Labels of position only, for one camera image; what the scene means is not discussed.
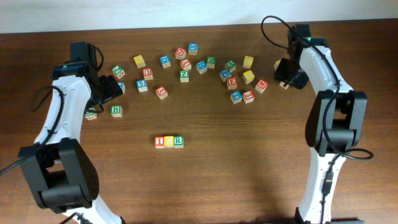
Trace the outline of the red A block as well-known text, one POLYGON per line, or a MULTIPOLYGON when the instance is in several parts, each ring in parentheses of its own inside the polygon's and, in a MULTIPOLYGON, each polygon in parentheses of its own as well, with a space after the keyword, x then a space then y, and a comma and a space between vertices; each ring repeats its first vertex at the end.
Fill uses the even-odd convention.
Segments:
POLYGON ((285 82, 280 82, 279 85, 284 88, 285 90, 289 88, 290 85, 286 84, 285 82))

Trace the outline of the red I block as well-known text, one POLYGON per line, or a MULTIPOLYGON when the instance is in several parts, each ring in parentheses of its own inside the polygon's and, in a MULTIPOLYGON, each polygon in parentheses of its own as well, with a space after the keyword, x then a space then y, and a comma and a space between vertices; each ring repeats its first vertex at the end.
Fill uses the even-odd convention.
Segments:
POLYGON ((163 136, 156 136, 154 138, 154 146, 156 149, 161 149, 165 147, 164 137, 163 136))

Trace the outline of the yellow C block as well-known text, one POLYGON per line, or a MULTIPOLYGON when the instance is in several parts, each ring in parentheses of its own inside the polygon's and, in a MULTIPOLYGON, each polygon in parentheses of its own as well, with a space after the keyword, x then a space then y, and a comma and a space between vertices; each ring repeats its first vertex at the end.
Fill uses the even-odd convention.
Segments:
POLYGON ((174 147, 174 137, 173 136, 165 136, 164 137, 164 146, 165 146, 165 148, 173 148, 174 147))

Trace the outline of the green R block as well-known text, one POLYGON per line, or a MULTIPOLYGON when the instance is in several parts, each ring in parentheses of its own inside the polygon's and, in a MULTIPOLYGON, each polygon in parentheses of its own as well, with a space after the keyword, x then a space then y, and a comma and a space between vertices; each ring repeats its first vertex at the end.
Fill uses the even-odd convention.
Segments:
POLYGON ((184 139, 183 136, 174 136, 174 148, 183 148, 184 139))

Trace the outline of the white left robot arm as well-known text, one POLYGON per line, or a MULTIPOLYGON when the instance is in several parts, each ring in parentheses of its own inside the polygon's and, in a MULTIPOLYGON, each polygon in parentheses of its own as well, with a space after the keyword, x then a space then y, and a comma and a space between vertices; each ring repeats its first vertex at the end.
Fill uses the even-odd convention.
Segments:
POLYGON ((96 57, 101 54, 87 42, 70 45, 70 59, 50 76, 52 99, 44 126, 18 158, 39 208, 80 223, 124 223, 100 197, 98 173, 80 144, 85 113, 123 94, 113 76, 98 75, 102 65, 96 57))

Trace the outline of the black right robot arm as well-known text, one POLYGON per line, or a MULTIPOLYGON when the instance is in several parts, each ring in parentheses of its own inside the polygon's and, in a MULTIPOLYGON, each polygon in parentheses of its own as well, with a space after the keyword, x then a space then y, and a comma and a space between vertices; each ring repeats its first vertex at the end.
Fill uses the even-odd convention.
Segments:
POLYGON ((295 223, 330 223, 331 203, 345 160, 358 161, 367 96, 345 82, 331 57, 328 42, 312 37, 307 24, 288 28, 289 57, 275 70, 283 87, 302 89, 310 83, 316 98, 305 125, 311 161, 305 193, 295 223))

